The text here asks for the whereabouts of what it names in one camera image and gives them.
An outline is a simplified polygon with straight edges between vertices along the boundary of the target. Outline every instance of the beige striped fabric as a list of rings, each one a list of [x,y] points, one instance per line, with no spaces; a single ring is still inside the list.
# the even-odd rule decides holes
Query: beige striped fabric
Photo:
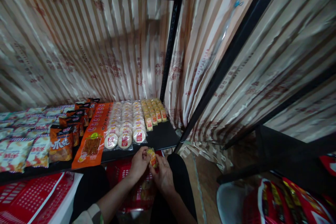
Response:
[[[183,0],[165,106],[186,127],[252,0]],[[0,111],[86,97],[158,97],[173,2],[0,0]],[[272,0],[194,127],[186,153],[223,143],[336,61],[335,0]],[[335,131],[335,79],[266,125],[309,142]]]

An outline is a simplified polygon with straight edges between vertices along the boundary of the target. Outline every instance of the black pants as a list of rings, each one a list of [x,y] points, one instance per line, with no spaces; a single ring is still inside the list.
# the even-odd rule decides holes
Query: black pants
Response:
[[[191,215],[197,220],[194,196],[191,190],[186,164],[177,154],[169,155],[167,160],[173,173],[175,190],[181,196]],[[102,166],[86,168],[75,194],[70,223],[72,223],[81,212],[87,210],[93,203],[96,203],[102,198],[109,190],[109,182],[105,169]],[[150,222],[154,224],[177,223],[168,203],[160,192],[157,192],[155,196],[150,219]],[[113,218],[112,223],[118,223],[116,217]]]

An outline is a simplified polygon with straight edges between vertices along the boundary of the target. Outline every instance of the hand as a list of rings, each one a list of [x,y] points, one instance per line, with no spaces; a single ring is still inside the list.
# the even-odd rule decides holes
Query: hand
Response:
[[[132,165],[128,176],[134,180],[134,183],[138,182],[141,176],[145,173],[147,165],[151,160],[151,157],[147,155],[147,149],[147,146],[142,146],[133,156]]]
[[[163,196],[167,196],[175,192],[173,173],[165,157],[161,157],[156,154],[156,159],[159,162],[159,173],[156,173],[151,164],[148,166],[159,191],[163,194]]]

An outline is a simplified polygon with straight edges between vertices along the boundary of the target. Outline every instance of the black shelf board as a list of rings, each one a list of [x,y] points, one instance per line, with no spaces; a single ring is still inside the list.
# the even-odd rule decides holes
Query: black shelf board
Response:
[[[262,141],[262,147],[259,150],[264,152],[261,156],[265,160],[289,149],[306,145],[300,140],[263,125],[258,130]],[[298,162],[295,161],[295,157],[288,157],[288,160],[277,165],[273,173],[288,178],[309,192],[336,197],[336,177],[328,173],[318,157]]]
[[[179,141],[175,130],[169,121],[161,122],[157,126],[154,126],[153,131],[147,132],[148,136],[146,138],[148,143],[141,145],[133,145],[133,150],[111,150],[104,151],[101,158],[102,163],[108,163],[117,159],[126,158],[133,156],[141,146],[149,146],[155,150],[163,150],[171,147],[175,147]],[[73,149],[73,157],[76,155],[78,147]],[[8,171],[0,173],[0,186],[5,184],[10,184],[18,181],[24,181],[29,179],[34,179],[37,177],[43,177],[55,173],[71,171],[71,164],[73,160],[62,161],[49,164],[48,168],[38,167],[27,167],[24,173],[10,173]],[[81,169],[73,170],[76,172],[81,172]]]

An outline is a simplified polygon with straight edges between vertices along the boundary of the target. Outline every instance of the metal shelf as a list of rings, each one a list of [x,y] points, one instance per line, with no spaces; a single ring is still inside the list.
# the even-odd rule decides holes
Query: metal shelf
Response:
[[[175,147],[176,143],[179,141],[178,136],[175,133],[175,130],[169,121],[161,122],[157,126],[154,126],[154,130],[147,132],[148,136],[146,138],[148,143],[142,144],[142,146],[153,147],[155,150],[163,150],[171,147]],[[132,151],[125,150],[112,150],[103,152],[101,158],[102,163],[107,163],[117,159],[126,158],[128,156],[133,156],[140,148],[139,145],[133,145]],[[72,156],[76,156],[78,147],[73,149]],[[51,163],[49,168],[33,168],[27,167],[24,173],[10,173],[2,172],[0,173],[0,186],[4,184],[14,183],[17,181],[29,180],[36,177],[42,177],[54,173],[65,172],[71,170],[71,164],[73,160]]]

